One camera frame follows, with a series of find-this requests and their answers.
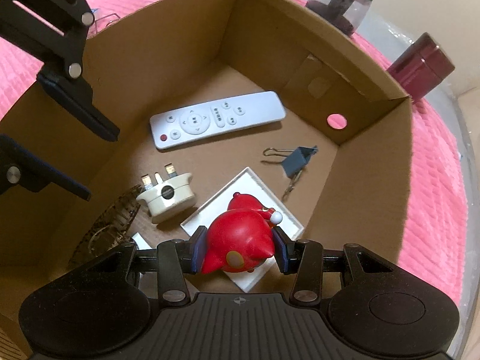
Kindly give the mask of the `pink ribbed blanket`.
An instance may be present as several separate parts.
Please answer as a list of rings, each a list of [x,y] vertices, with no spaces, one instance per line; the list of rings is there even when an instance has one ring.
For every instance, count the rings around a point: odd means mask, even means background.
[[[98,215],[142,174],[173,163],[193,176],[205,202],[245,167],[281,195],[283,170],[262,161],[268,146],[316,146],[287,207],[306,236],[333,249],[361,244],[459,302],[468,204],[456,141],[426,101],[399,102],[373,126],[337,144],[333,112],[360,116],[355,80],[343,59],[368,72],[384,62],[360,40],[327,47],[327,29],[295,0],[116,0],[122,20],[89,39],[86,78],[94,105],[120,127],[116,142],[83,126],[33,81],[39,65],[1,44],[1,132],[91,192],[88,202],[50,184],[1,197],[1,264],[36,285],[62,272]],[[160,152],[149,118],[216,98],[278,92],[286,118]]]

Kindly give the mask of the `blue binder clip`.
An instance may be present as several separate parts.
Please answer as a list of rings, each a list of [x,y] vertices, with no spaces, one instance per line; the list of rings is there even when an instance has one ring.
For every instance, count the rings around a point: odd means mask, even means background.
[[[282,158],[280,162],[263,160],[263,163],[281,165],[284,173],[289,178],[289,184],[281,197],[283,202],[288,199],[291,192],[295,189],[304,168],[308,165],[312,156],[317,152],[318,147],[316,145],[312,147],[298,146],[293,150],[279,150],[273,147],[263,150],[262,155],[264,157]]]

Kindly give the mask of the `white UK power plug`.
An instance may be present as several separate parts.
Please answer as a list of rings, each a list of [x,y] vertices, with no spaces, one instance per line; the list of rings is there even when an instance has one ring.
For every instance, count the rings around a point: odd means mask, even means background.
[[[155,183],[149,174],[142,176],[143,191],[136,197],[137,202],[148,209],[153,224],[171,219],[197,202],[191,189],[193,175],[189,172],[178,174],[171,163],[164,168],[168,176],[165,180],[159,172],[154,174]]]

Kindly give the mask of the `glass jar dark base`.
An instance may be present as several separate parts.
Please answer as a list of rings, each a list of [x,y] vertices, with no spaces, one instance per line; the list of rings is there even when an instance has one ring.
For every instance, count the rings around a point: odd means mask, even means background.
[[[373,0],[307,0],[305,7],[350,37],[365,18]]]

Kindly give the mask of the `white remote control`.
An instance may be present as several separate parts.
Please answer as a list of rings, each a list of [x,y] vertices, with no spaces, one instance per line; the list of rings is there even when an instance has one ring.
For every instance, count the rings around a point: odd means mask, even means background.
[[[150,118],[158,150],[283,120],[286,110],[272,91],[225,97],[185,106]]]

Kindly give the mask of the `red toy figure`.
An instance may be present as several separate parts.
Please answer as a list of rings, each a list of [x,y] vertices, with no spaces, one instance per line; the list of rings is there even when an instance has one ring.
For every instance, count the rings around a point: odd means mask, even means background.
[[[227,211],[208,228],[201,272],[252,272],[274,255],[272,229],[282,220],[280,211],[250,194],[235,192]]]

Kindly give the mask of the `metal wire puzzle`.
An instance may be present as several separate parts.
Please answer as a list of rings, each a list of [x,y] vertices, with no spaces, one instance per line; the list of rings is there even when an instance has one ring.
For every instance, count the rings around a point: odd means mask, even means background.
[[[94,23],[89,27],[88,38],[92,38],[105,28],[120,20],[120,16],[113,11],[102,8],[93,8]]]

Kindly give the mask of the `brown cardboard box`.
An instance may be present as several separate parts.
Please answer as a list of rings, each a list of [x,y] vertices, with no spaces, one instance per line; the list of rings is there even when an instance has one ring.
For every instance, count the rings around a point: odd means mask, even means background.
[[[36,359],[427,353],[387,72],[289,0],[161,0],[92,38],[53,1],[1,120],[1,310]]]

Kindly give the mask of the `maroon cylindrical flask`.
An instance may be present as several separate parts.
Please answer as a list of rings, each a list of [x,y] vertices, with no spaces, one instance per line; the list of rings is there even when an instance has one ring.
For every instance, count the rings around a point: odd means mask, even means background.
[[[454,70],[447,53],[428,33],[422,33],[386,69],[414,101],[422,99]]]

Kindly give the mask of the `white flat square box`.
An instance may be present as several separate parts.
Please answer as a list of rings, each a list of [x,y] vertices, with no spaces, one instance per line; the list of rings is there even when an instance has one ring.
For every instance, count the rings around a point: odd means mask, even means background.
[[[275,262],[276,226],[292,240],[304,230],[249,167],[181,223],[190,236],[199,227],[207,229],[200,242],[198,271],[223,271],[245,292]]]

